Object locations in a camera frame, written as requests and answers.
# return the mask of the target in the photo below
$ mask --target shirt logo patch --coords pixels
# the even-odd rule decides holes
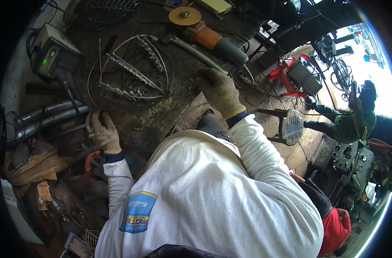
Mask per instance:
[[[132,193],[127,199],[119,230],[127,233],[146,231],[150,213],[156,200],[157,195],[153,193],[145,191]]]

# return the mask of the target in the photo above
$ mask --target sleeve cuff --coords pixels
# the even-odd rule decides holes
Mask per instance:
[[[117,154],[106,154],[106,163],[114,163],[124,159],[123,152]]]
[[[246,112],[246,110],[245,110],[242,113],[239,113],[239,114],[227,119],[226,123],[229,126],[229,128],[232,128],[232,126],[234,126],[237,122],[242,120],[245,116],[249,116],[249,115],[250,115],[250,113]]]

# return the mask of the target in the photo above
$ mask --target cardboard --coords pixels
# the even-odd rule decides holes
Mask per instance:
[[[53,201],[47,181],[43,181],[37,185],[37,208],[38,210],[47,210],[47,203]]]

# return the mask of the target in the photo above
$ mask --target knit glove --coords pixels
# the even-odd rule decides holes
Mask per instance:
[[[246,110],[239,101],[239,91],[235,88],[232,78],[215,69],[200,69],[199,76],[196,83],[200,90],[209,104],[219,110],[225,120]]]
[[[109,114],[101,114],[101,120],[105,126],[99,121],[100,110],[89,112],[86,118],[86,130],[89,138],[100,148],[104,154],[117,154],[121,152],[118,132],[116,126]]]

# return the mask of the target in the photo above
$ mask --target hammer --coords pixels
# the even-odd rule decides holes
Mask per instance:
[[[168,34],[164,39],[162,39],[162,42],[164,44],[166,44],[166,45],[169,44],[169,43],[175,44],[175,45],[183,48],[184,50],[188,51],[190,54],[192,54],[194,57],[196,57],[197,59],[202,61],[208,67],[214,68],[216,70],[219,70],[220,72],[224,73],[225,75],[229,74],[220,65],[216,64],[212,59],[210,59],[205,54],[203,54],[202,52],[200,52],[199,50],[195,49],[194,47],[192,47],[191,45],[187,44],[186,42],[184,42],[183,40],[179,39],[178,37],[176,37],[173,34]]]

